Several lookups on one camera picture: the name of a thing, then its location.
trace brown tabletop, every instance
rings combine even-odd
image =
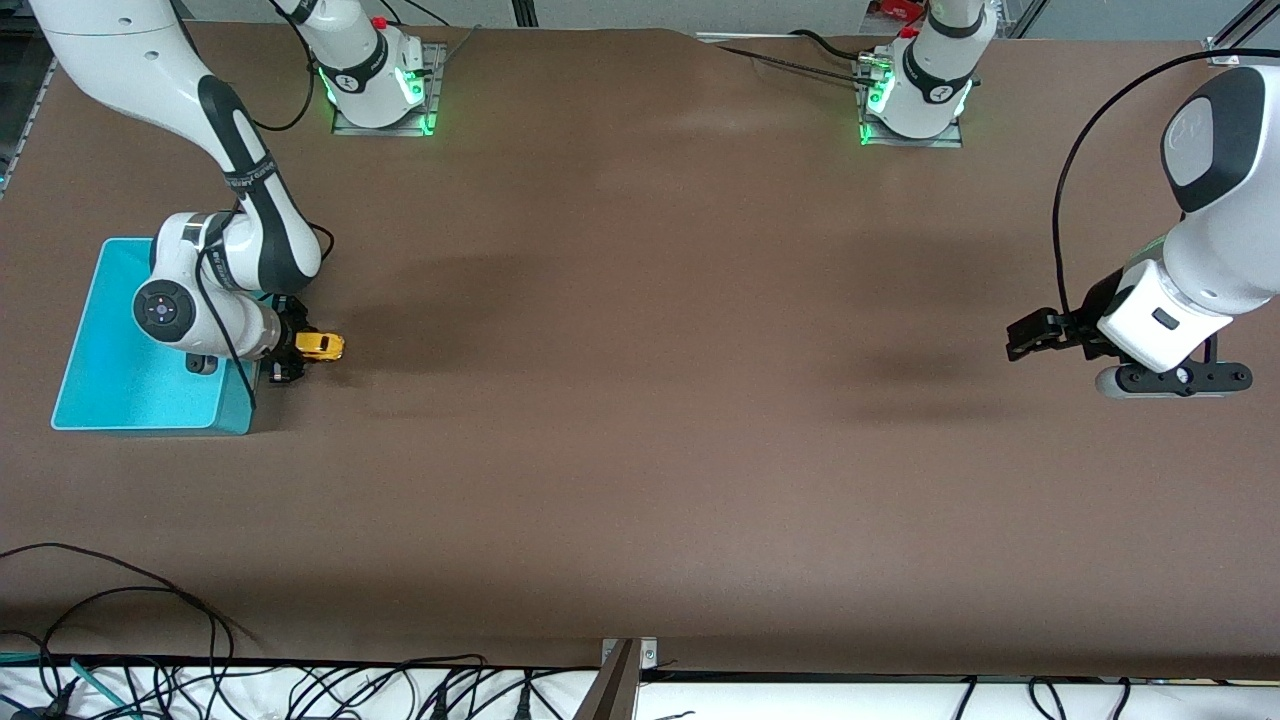
[[[287,28],[193,35],[260,119],[296,110]],[[1189,47],[996,42],[966,146],[924,151],[859,146],[838,81],[676,33],[480,31],[433,138],[332,137],[323,102],[268,136],[338,236],[303,297],[348,355],[230,439],[49,428],[101,241],[232,200],[60,74],[0,201],[0,538],[164,573],[248,655],[589,662],[641,634],[684,667],[1275,675],[1275,310],[1226,331],[1257,374],[1228,401],[1110,401],[1101,364],[1002,347],[1055,302],[1071,138]],[[1158,137],[1207,76],[1082,152],[1074,297],[1176,220]],[[5,562],[3,624],[122,582]],[[84,620],[54,650],[204,652],[170,603]]]

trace red object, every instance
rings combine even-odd
[[[914,23],[924,14],[924,6],[911,0],[881,0],[881,12],[905,23]]]

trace white floor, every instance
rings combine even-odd
[[[252,667],[234,667],[234,673],[252,671]],[[370,669],[335,689],[339,697],[349,697],[385,669]],[[131,700],[122,669],[95,671],[109,689],[125,701]],[[207,667],[188,667],[183,679],[207,675]],[[64,682],[73,678],[69,669],[61,669]],[[399,720],[412,717],[412,708],[420,707],[426,694],[445,676],[444,670],[412,670],[412,689],[403,675],[374,694],[356,710],[362,720]],[[557,707],[563,717],[572,717],[577,703],[590,685],[593,673],[566,673],[536,680],[538,689]],[[152,688],[150,667],[133,670],[140,692]],[[227,697],[250,720],[287,719],[289,689],[303,678],[296,669],[276,669],[248,678],[224,680]],[[504,671],[480,685],[476,703],[484,703],[497,692],[522,679],[520,671]],[[470,682],[460,687],[470,691]],[[204,712],[210,696],[210,683],[200,682],[188,688]],[[1106,720],[1110,717],[1120,688],[1115,685],[1056,685],[1070,720]],[[876,719],[876,720],[951,720],[956,703],[964,692],[961,683],[856,683],[856,684],[742,684],[742,683],[654,683],[640,688],[636,720],[669,719],[689,711],[690,720],[780,720],[780,719]],[[37,710],[47,703],[47,694],[40,685],[38,675],[31,667],[0,667],[0,693]],[[317,697],[319,688],[307,696]],[[1042,703],[1052,710],[1048,692],[1041,688]],[[449,700],[462,698],[449,714],[452,720],[468,716],[471,697],[454,691]],[[476,720],[512,720],[517,692],[509,692],[479,712]],[[70,707],[76,717],[91,717],[111,710],[113,705],[86,683],[79,683]],[[156,710],[154,705],[147,706]],[[329,697],[320,697],[303,717],[329,717],[338,707]],[[553,715],[534,698],[532,717],[553,720]],[[9,710],[0,710],[6,717]],[[179,700],[172,708],[174,720],[196,720],[197,711]],[[1220,685],[1135,685],[1123,720],[1280,720],[1280,688],[1276,687],[1220,687]],[[223,703],[216,703],[214,720],[236,720]],[[1032,706],[1023,684],[979,684],[969,702],[964,720],[1042,720]]]

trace turquoise plastic container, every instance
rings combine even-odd
[[[191,373],[186,354],[133,322],[133,293],[151,274],[150,252],[150,238],[102,243],[50,424],[141,436],[247,433],[253,410],[230,361],[219,360],[210,375]],[[256,363],[244,370],[257,377]]]

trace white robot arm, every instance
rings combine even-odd
[[[422,41],[370,19],[360,0],[271,0],[311,47],[342,114],[365,128],[398,122],[421,105]]]
[[[1215,336],[1280,292],[1280,68],[1206,82],[1165,128],[1165,176],[1184,218],[1065,316],[1042,309],[1009,327],[1009,357],[1084,346],[1120,357],[1097,387],[1114,397],[1226,395],[1249,387],[1219,363]],[[1206,345],[1203,363],[1188,360]]]
[[[243,208],[164,222],[134,299],[142,331],[188,354],[244,360],[292,340],[280,315],[246,292],[297,293],[320,269],[320,245],[247,110],[196,56],[168,0],[32,0],[32,9],[81,90],[198,145]]]
[[[908,138],[941,135],[960,114],[997,22],[988,0],[932,0],[919,35],[877,49],[892,73],[867,110]]]

